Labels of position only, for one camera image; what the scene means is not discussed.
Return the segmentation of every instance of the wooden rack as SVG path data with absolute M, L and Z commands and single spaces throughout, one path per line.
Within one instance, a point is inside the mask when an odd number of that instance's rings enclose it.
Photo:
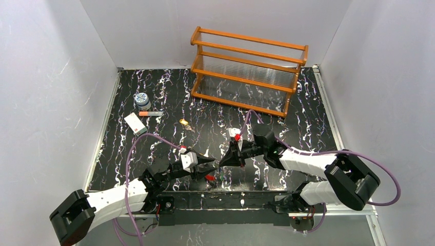
M 293 45 L 201 27 L 195 29 L 190 44 L 197 45 L 196 58 L 191 67 L 191 72 L 196 73 L 192 96 L 280 117 L 287 116 L 290 97 L 296 92 L 298 74 L 307 61 L 307 45 Z M 204 48 L 217 53 L 204 51 Z M 265 63 L 264 60 L 279 61 L 281 64 L 284 62 L 288 66 L 273 65 Z M 251 105 L 249 102 L 242 103 L 199 93 L 197 90 L 205 76 L 285 92 L 282 98 L 283 108 L 271 110 Z

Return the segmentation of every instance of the gray floor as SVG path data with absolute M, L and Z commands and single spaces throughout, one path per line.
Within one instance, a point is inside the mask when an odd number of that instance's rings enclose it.
M 120 218 L 126 230 L 133 232 L 129 218 Z M 151 220 L 138 222 L 147 227 Z M 138 245 L 137 237 L 122 235 L 127 245 Z M 109 221 L 95 228 L 79 246 L 121 245 Z M 144 245 L 374 245 L 365 216 L 326 216 L 323 225 L 306 236 L 271 224 L 193 224 L 158 227 L 144 237 Z

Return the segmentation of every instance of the marble surface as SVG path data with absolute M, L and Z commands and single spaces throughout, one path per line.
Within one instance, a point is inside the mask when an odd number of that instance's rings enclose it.
M 89 191 L 102 191 L 125 182 L 125 164 L 128 151 L 136 137 L 124 117 L 137 112 L 133 95 L 145 92 L 150 97 L 150 111 L 163 111 L 162 117 L 140 117 L 149 133 L 156 133 L 176 145 L 185 145 L 220 160 L 228 148 L 228 128 L 241 128 L 247 110 L 199 98 L 192 98 L 195 74 L 187 69 L 125 70 L 121 73 L 114 104 L 96 161 Z M 255 86 L 235 89 L 235 93 L 252 95 L 259 91 L 264 98 L 273 91 Z M 273 107 L 269 101 L 255 99 L 263 107 Z M 326 151 L 336 149 L 332 131 L 311 68 L 303 68 L 299 75 L 297 93 L 290 100 L 287 117 L 260 114 L 274 133 L 290 145 L 303 150 Z M 194 128 L 187 131 L 179 123 L 186 119 Z M 251 118 L 250 123 L 258 124 Z M 252 140 L 248 127 L 245 139 Z M 147 137 L 132 155 L 130 178 L 140 176 L 156 157 L 177 160 L 178 153 L 164 143 Z M 297 171 L 276 170 L 261 157 L 246 161 L 246 167 L 224 167 L 212 173 L 217 183 L 192 181 L 190 177 L 174 180 L 167 190 L 174 191 L 268 191 L 294 190 L 302 181 L 315 180 Z

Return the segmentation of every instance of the orange marker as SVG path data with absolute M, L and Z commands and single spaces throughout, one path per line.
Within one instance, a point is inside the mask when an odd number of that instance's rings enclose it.
M 162 116 L 162 111 L 156 111 L 156 112 L 148 112 L 148 111 L 140 111 L 139 116 Z

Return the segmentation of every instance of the yellow key fob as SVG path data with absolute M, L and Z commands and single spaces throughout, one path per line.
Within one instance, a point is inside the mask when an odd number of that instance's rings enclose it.
M 187 122 L 187 120 L 185 120 L 185 119 L 180 119 L 180 123 L 182 125 L 184 125 L 185 127 L 189 125 L 189 122 Z

